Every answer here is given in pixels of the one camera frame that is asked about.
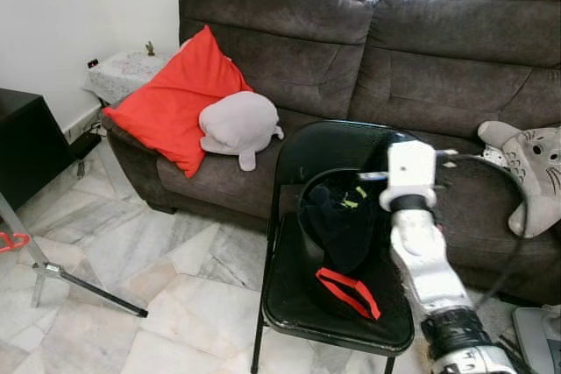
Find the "black t-shirt green logo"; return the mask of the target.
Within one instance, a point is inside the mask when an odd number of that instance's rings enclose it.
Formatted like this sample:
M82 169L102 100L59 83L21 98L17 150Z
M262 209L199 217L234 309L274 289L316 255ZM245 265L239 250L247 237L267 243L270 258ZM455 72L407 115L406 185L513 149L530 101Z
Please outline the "black t-shirt green logo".
M325 265L345 275L364 270L390 233L389 213L359 194L358 174L341 169L317 175L298 201L301 229L321 247Z

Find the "red plastic hanger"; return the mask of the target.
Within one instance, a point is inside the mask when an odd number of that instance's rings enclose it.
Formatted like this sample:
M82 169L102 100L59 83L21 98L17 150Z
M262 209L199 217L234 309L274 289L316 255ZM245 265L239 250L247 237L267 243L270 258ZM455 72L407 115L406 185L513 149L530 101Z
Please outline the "red plastic hanger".
M12 233L0 231L0 253L23 249L30 242L31 237L26 233L20 233L20 231L12 231Z
M330 270L329 267L321 267L317 270L316 279L337 300L352 307L362 318L369 321L377 321L380 318L380 306L368 286L360 279L349 278L347 275Z

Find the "dark brown sofa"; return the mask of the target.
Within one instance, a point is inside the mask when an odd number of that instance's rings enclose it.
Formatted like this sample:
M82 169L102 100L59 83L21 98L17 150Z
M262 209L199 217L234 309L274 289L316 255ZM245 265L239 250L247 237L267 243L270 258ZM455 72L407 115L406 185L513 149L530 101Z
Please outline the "dark brown sofa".
M477 129L520 130L561 122L560 0L179 0L180 39L211 27L248 85L278 107L286 135L320 119L407 132L438 149L481 153ZM149 207L186 210L264 234L281 145L252 173L211 155L183 171L104 117L125 177ZM520 195L478 162L438 174L448 259L465 285L484 290L504 267L505 300L561 303L557 229L516 237L508 218Z

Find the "grey seal plush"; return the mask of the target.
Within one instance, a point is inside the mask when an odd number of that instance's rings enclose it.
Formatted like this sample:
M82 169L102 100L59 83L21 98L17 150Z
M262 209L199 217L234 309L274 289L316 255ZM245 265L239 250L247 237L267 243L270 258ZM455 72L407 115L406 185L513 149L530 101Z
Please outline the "grey seal plush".
M235 155L242 171L257 167L257 153L273 138L284 138L278 125L278 110L268 98L255 91L237 91L205 107L199 117L204 152Z

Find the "grey Totoro plush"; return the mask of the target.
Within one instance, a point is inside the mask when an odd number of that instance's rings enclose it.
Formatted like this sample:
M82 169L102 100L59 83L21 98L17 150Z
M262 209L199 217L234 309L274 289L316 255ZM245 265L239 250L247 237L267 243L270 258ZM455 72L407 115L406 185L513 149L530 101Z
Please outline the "grey Totoro plush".
M532 238L560 222L560 127L518 130L501 121L487 121L477 134L485 145L501 151L501 162L526 193L525 201L508 218L510 229Z

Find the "grey floor fan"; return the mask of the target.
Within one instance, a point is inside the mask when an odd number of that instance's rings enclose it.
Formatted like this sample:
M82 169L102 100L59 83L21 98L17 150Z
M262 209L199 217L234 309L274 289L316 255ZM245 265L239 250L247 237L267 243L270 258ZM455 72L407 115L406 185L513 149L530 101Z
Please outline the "grey floor fan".
M513 323L522 359L534 374L561 374L561 314L517 307Z

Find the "red cushion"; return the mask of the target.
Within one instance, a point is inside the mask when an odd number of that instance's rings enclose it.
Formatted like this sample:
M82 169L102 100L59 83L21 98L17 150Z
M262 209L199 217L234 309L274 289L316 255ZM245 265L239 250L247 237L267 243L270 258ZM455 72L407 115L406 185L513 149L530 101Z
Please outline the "red cushion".
M104 116L144 147L164 155L191 178L200 169L202 110L238 91L250 91L241 71L222 53L205 25L163 69Z

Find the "side table with lace cloth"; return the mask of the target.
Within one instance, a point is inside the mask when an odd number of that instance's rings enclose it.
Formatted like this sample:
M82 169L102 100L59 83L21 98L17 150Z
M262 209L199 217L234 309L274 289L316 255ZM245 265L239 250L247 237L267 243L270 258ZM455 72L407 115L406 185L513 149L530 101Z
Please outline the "side table with lace cloth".
M172 54L121 51L89 68L81 89L95 95L102 104L117 104L151 81L171 58Z

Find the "silver metal clothes rack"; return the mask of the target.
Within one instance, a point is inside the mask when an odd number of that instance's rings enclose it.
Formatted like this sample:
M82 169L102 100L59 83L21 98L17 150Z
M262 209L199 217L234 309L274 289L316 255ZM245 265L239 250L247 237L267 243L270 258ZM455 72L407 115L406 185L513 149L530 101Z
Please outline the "silver metal clothes rack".
M76 275L71 274L68 270L65 270L63 266L57 265L54 262L49 261L46 253L40 249L39 245L35 242L35 238L32 237L31 233L25 228L23 222L20 221L16 210L13 209L11 203L3 194L0 193L0 219L3 219L5 223L8 223L9 230L8 233L12 231L20 231L20 233L26 233L31 237L31 242L25 247L20 247L20 251L25 251L32 258L32 269L35 271L36 279L33 283L32 297L31 297L31 307L38 307L41 301L41 294L48 279L60 279L60 281L67 282L70 286L77 286L79 289L87 291L87 293L92 293L99 297L105 302L111 303L115 307L120 307L125 313L136 315L139 318L147 318L149 313L144 307L135 305L123 298L118 297L113 293L108 293L100 286L92 285L76 277Z

